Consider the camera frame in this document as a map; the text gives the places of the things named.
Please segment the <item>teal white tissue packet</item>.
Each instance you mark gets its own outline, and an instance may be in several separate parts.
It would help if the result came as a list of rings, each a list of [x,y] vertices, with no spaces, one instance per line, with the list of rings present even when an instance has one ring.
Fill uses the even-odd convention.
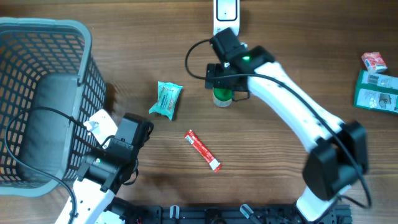
[[[158,82],[157,102],[149,109],[149,114],[158,113],[173,120],[175,107],[183,86],[171,82]]]

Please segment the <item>long red snack stick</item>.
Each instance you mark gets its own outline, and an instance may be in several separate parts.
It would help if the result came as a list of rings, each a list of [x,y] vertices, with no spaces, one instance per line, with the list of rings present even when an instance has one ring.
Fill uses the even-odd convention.
[[[185,134],[185,139],[201,154],[214,172],[218,172],[222,165],[213,153],[202,143],[193,130]]]

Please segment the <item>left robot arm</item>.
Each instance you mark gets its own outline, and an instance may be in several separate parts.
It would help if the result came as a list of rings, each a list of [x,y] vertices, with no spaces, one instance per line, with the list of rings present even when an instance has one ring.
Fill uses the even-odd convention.
[[[144,213],[117,198],[123,185],[138,174],[137,156],[154,129],[153,123],[126,113],[119,125],[101,109],[84,123],[98,146],[83,156],[73,183],[74,196],[65,204],[56,224],[141,223]]]

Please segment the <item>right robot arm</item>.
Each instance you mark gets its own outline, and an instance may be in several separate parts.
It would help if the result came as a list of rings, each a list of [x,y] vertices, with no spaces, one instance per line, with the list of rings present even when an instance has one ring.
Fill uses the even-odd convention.
[[[297,135],[308,153],[306,188],[295,206],[302,220],[321,220],[356,182],[372,203],[364,175],[369,169],[366,130],[327,112],[286,74],[264,47],[248,49],[232,29],[209,39],[219,63],[208,64],[205,86],[252,94],[269,105]]]

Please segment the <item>small red candy box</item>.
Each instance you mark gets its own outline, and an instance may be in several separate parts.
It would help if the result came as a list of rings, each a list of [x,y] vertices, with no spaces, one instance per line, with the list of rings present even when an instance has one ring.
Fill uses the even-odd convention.
[[[379,52],[366,52],[361,58],[369,73],[382,73],[387,70],[387,65]]]

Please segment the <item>green 3M gloves package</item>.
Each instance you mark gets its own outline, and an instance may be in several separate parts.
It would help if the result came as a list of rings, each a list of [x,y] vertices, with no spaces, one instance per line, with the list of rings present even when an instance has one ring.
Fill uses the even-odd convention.
[[[397,77],[361,70],[353,106],[397,114]]]

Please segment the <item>green lid white jar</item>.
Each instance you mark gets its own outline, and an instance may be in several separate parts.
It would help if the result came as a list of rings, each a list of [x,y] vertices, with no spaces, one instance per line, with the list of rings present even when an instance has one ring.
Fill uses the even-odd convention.
[[[214,88],[213,102],[218,107],[227,107],[233,102],[233,92],[228,89]]]

